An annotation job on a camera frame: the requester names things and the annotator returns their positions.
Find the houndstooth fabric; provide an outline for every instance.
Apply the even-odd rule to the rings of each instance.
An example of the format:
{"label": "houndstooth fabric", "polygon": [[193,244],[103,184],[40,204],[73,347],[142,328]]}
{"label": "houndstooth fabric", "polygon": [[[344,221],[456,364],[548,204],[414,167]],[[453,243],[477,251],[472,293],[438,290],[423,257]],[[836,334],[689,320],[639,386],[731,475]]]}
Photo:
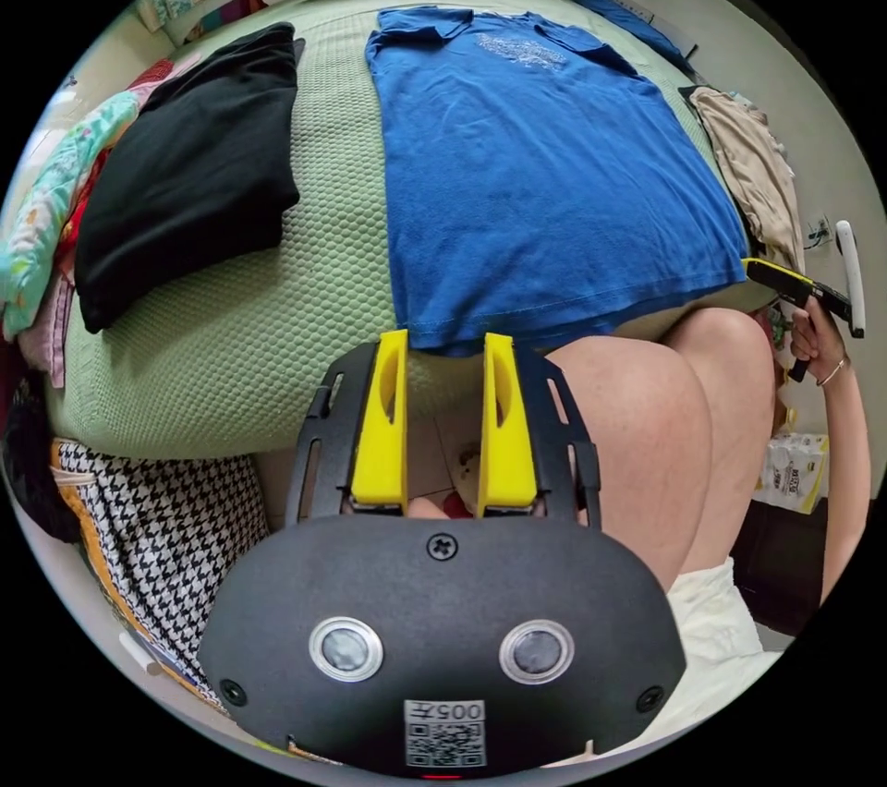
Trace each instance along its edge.
{"label": "houndstooth fabric", "polygon": [[197,654],[228,569],[268,535],[252,461],[129,460],[61,442],[59,462],[95,477],[76,487],[116,592],[161,656],[221,706]]}

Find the blue cloth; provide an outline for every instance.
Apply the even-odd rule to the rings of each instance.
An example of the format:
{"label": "blue cloth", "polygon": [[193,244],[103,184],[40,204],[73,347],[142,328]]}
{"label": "blue cloth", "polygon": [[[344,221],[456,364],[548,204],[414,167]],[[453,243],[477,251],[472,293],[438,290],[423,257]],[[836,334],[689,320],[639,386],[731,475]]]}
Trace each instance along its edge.
{"label": "blue cloth", "polygon": [[745,278],[730,197],[659,89],[536,14],[379,15],[395,316],[450,356],[486,332],[608,333]]}
{"label": "blue cloth", "polygon": [[655,27],[651,26],[644,18],[639,18],[634,11],[623,8],[613,0],[571,0],[577,5],[582,5],[595,14],[600,14],[605,20],[609,20],[617,27],[622,27],[626,32],[630,32],[633,36],[640,39],[649,48],[652,48],[656,54],[664,57],[666,60],[674,64],[682,73],[688,76],[693,75],[693,67],[689,61],[681,54],[677,46],[663,36]]}

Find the bracelet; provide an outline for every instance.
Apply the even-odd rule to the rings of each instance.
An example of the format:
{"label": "bracelet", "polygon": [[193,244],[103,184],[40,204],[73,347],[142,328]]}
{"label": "bracelet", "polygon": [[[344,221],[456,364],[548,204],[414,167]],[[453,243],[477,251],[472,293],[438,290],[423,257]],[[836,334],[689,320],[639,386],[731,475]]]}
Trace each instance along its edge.
{"label": "bracelet", "polygon": [[824,381],[816,381],[816,385],[818,387],[824,387],[845,365],[847,364],[847,357],[844,357],[835,367],[834,371],[824,380]]}

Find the beige clothing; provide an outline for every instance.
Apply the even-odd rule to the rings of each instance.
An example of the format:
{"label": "beige clothing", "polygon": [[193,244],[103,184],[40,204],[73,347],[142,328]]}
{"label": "beige clothing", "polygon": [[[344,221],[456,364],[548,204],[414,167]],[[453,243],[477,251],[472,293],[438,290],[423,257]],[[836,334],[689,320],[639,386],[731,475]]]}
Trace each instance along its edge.
{"label": "beige clothing", "polygon": [[668,600],[687,669],[662,711],[629,744],[595,757],[592,743],[589,752],[555,765],[616,756],[698,725],[735,701],[780,658],[780,652],[764,651],[760,643],[734,582],[732,559],[717,568],[680,575]]}
{"label": "beige clothing", "polygon": [[767,116],[714,88],[693,89],[687,99],[709,135],[727,188],[766,248],[764,257],[803,274],[804,238],[792,170]]}

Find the white handle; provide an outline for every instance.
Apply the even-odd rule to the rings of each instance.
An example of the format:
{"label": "white handle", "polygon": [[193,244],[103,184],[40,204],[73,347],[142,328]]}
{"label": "white handle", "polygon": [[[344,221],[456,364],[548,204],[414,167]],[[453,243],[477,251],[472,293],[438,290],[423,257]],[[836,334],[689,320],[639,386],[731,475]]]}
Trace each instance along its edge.
{"label": "white handle", "polygon": [[129,652],[130,657],[139,665],[143,672],[147,673],[149,676],[156,676],[163,672],[160,664],[158,664],[157,661],[154,660],[154,658],[152,658],[151,655],[149,655],[148,652],[129,635],[129,633],[124,631],[117,637],[117,639],[119,639],[120,645]]}
{"label": "white handle", "polygon": [[847,274],[847,296],[850,298],[851,332],[862,337],[866,331],[866,299],[862,290],[862,271],[859,269],[857,239],[847,221],[838,221],[834,227],[838,237],[844,270]]}

